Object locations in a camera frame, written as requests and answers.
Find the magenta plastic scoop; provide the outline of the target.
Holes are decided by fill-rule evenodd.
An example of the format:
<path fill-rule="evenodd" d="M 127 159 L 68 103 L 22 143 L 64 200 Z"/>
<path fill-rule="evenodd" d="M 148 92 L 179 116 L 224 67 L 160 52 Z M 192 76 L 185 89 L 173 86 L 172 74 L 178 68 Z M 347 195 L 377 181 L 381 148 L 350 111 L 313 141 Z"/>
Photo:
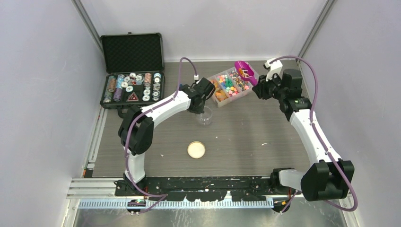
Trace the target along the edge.
<path fill-rule="evenodd" d="M 247 62 L 236 61 L 234 66 L 242 80 L 251 83 L 252 86 L 256 86 L 258 84 L 258 80 L 254 76 L 255 73 Z"/>

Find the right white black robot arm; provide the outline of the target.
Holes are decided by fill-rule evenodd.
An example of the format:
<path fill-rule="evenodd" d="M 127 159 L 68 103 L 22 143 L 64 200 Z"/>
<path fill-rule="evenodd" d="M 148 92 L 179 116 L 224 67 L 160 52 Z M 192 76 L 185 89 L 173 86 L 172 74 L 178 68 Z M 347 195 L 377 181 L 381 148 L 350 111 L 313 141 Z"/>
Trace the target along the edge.
<path fill-rule="evenodd" d="M 287 121 L 298 133 L 309 158 L 306 172 L 275 168 L 270 189 L 282 194 L 288 188 L 300 191 L 307 201 L 329 201 L 355 196 L 351 181 L 354 165 L 344 160 L 330 145 L 315 118 L 312 102 L 302 95 L 303 77 L 299 70 L 261 75 L 252 88 L 259 99 L 274 98 Z"/>

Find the clear plastic jar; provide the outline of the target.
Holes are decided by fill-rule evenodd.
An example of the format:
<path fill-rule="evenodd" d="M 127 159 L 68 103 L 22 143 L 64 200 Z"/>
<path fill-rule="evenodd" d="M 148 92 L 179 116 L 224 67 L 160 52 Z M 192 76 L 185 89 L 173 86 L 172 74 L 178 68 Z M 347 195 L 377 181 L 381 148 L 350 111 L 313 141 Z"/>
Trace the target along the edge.
<path fill-rule="evenodd" d="M 204 107 L 204 112 L 197 115 L 197 122 L 200 125 L 210 125 L 211 124 L 211 119 L 213 116 L 212 109 L 209 108 L 208 106 Z"/>

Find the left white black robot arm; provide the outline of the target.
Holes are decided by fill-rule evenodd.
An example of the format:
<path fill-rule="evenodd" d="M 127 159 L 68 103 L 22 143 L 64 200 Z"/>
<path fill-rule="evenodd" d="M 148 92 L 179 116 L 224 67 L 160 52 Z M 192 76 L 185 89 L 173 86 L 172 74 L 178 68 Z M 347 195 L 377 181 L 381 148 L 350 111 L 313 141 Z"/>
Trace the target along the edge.
<path fill-rule="evenodd" d="M 124 148 L 127 190 L 134 196 L 145 190 L 145 152 L 153 142 L 154 129 L 163 121 L 182 111 L 204 113 L 205 102 L 216 88 L 208 79 L 202 78 L 191 85 L 181 85 L 170 96 L 142 108 L 131 107 L 118 130 Z"/>

